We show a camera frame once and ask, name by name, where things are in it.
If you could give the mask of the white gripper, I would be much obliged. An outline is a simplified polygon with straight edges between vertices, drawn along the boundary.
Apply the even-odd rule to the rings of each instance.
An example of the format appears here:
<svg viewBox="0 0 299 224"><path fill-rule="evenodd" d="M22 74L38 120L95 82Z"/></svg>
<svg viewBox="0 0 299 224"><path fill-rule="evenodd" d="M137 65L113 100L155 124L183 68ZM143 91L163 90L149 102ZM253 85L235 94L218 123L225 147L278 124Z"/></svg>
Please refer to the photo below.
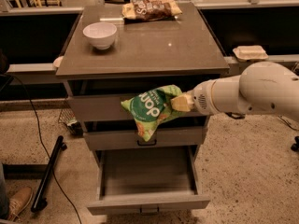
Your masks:
<svg viewBox="0 0 299 224"><path fill-rule="evenodd" d="M197 85L192 90L192 95L182 93L178 97L171 100L173 109L180 112L190 112L194 109L202 115L212 115L215 112L214 105L212 104L212 85L213 81L205 81Z"/></svg>

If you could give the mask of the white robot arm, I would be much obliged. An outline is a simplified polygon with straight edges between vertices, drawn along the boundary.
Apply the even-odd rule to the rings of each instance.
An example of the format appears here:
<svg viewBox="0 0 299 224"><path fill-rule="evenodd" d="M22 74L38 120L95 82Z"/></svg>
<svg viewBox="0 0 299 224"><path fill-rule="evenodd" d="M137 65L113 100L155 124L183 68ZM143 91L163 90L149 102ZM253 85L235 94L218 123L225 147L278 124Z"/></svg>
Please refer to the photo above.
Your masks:
<svg viewBox="0 0 299 224"><path fill-rule="evenodd" d="M241 75L198 84L171 100L174 110L201 115L278 115L299 121L299 76L278 63L258 62Z"/></svg>

